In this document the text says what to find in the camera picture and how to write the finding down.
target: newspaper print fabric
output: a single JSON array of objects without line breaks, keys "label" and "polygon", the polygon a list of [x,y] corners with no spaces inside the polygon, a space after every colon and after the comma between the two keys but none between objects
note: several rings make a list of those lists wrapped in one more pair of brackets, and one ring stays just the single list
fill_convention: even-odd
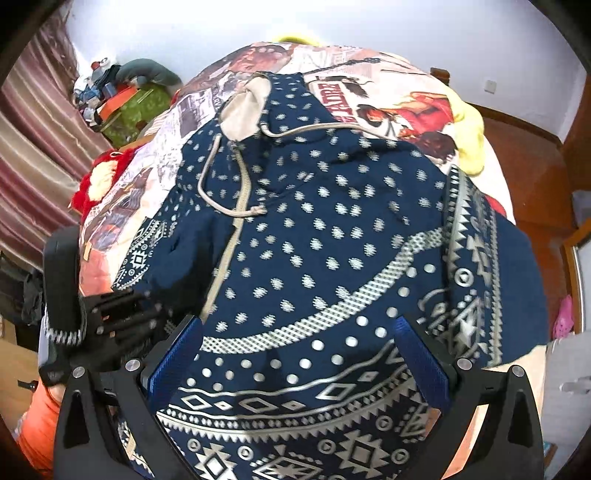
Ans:
[{"label": "newspaper print fabric", "polygon": [[[139,226],[154,217],[174,184],[182,146],[259,70],[308,72],[305,84],[337,120],[358,121],[423,149],[428,141],[436,155],[431,159],[443,171],[457,163],[442,84],[402,57],[357,47],[256,43],[240,48],[183,88],[155,138],[138,150],[124,175],[91,210],[80,237],[83,294],[111,290]],[[436,138],[425,136],[429,132]]]}]

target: patterned fabric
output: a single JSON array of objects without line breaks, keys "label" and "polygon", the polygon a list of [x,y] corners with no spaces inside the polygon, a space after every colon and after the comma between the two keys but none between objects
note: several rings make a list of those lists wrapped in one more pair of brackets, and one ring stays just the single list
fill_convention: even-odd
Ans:
[{"label": "patterned fabric", "polygon": [[[278,134],[334,121],[301,75],[268,78],[260,125]],[[147,271],[156,232],[225,218],[196,192],[210,153],[207,195],[234,209],[250,187],[246,208],[267,213],[229,243],[203,346],[168,367],[185,380],[154,412],[200,478],[395,478],[424,439],[428,406],[392,339],[399,314],[480,367],[546,341],[523,234],[456,167],[446,177],[409,143],[349,129],[234,142],[213,119],[184,146],[176,187],[126,262],[144,252]],[[115,287],[138,281],[123,266]]]}]

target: wall outlet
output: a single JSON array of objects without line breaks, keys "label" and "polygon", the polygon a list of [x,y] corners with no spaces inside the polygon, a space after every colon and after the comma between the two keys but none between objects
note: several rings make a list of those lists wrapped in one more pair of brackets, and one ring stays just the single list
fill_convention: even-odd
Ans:
[{"label": "wall outlet", "polygon": [[496,82],[494,80],[485,80],[484,91],[488,93],[496,92]]}]

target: green bag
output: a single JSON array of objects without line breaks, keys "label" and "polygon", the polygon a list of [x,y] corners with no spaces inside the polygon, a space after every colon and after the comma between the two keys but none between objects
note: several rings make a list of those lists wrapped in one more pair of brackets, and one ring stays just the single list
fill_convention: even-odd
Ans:
[{"label": "green bag", "polygon": [[100,132],[113,147],[121,148],[136,140],[142,129],[169,106],[166,88],[149,83],[113,112]]}]

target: pink object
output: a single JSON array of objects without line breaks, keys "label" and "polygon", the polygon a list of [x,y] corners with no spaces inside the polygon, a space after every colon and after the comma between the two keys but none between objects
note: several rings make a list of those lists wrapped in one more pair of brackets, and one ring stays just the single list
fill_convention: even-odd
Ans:
[{"label": "pink object", "polygon": [[567,295],[560,302],[560,310],[552,328],[553,338],[565,338],[573,329],[573,298]]}]

